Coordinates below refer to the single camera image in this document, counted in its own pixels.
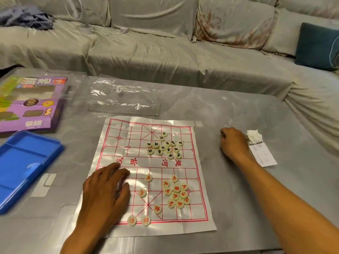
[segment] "white paper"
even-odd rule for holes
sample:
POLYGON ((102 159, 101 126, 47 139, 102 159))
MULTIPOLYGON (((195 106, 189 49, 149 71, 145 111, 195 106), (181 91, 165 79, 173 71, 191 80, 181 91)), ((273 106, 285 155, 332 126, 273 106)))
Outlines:
POLYGON ((273 155, 271 154, 265 143, 250 145, 249 149, 252 151, 252 154, 255 157, 256 161, 263 168, 277 165, 276 160, 274 159, 273 155))
MULTIPOLYGON (((112 162, 120 162, 121 168, 130 170, 125 180, 130 185, 131 199, 127 212, 109 233, 108 237, 152 236, 193 233, 217 230, 212 218, 204 178, 199 160, 193 121, 155 120, 141 117, 117 116, 105 120, 99 144, 92 162, 90 176, 95 170, 112 162), (162 132, 168 135, 166 140, 183 141, 180 147, 181 159, 168 159, 146 153, 146 143, 156 140, 162 132), (145 181, 145 175, 151 174, 153 180, 145 181), (178 183, 187 183, 191 204, 183 209, 167 207, 170 196, 162 192, 162 180, 175 174, 178 183), (141 188, 147 190, 144 198, 138 196, 141 188), (162 212, 156 215, 153 206, 162 204, 162 212), (130 215, 137 217, 137 224, 127 225, 130 215), (148 215, 151 224, 144 227, 142 217, 148 215)), ((73 226, 81 208, 82 196, 74 216, 73 226)))

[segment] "gray table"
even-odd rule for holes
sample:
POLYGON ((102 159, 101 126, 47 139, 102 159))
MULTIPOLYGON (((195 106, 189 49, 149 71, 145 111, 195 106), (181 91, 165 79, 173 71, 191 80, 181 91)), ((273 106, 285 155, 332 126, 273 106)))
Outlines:
MULTIPOLYGON (((96 78, 89 77, 88 82, 96 78)), ((0 217, 2 254, 58 253, 70 233, 70 222, 97 147, 104 120, 114 116, 87 110, 84 82, 63 111, 56 133, 65 151, 45 173, 56 177, 45 197, 31 197, 39 180, 11 211, 0 217)), ((178 254, 247 251, 279 248, 267 219, 247 182, 219 148, 219 129, 234 126, 245 132, 258 129, 278 165, 267 169, 286 187, 339 226, 338 168, 323 148, 275 97, 178 87, 136 81, 163 91, 159 119, 194 120, 197 147, 217 231, 186 235, 110 238, 102 240, 98 253, 178 254), (202 147, 208 146, 206 152, 202 147)))

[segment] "blue tray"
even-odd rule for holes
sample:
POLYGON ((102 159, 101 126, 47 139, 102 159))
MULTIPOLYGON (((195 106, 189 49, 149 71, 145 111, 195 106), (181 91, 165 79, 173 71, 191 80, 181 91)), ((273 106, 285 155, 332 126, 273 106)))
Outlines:
POLYGON ((60 154, 59 140, 18 131, 0 146, 0 214, 4 214, 36 177, 60 154))

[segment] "gray sofa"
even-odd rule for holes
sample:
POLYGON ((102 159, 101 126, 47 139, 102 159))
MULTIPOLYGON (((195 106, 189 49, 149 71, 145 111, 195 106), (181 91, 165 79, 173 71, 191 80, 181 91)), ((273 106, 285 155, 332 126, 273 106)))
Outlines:
MULTIPOLYGON (((80 32, 64 0, 16 1, 53 15, 54 29, 0 28, 0 69, 22 65, 273 95, 339 155, 339 77, 293 62, 302 22, 339 28, 337 0, 82 0, 109 32, 88 10, 101 32, 91 35, 80 32)), ((0 8, 14 2, 0 1, 0 8)))

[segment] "human hand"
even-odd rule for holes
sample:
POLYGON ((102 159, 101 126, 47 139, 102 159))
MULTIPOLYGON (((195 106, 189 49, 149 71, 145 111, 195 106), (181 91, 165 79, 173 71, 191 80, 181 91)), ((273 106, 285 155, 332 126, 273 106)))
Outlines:
POLYGON ((76 227, 86 228, 98 238, 107 234, 125 213, 129 203, 128 183, 121 187, 120 195, 116 198, 118 183, 122 177, 129 175, 125 168, 115 171, 119 167, 120 163, 112 163, 98 169, 83 183, 82 205, 76 227))
POLYGON ((247 138, 240 130, 234 127, 225 127, 220 130, 220 133, 222 134, 220 143, 222 151, 233 162, 238 163, 243 159, 254 159, 249 151, 247 138))

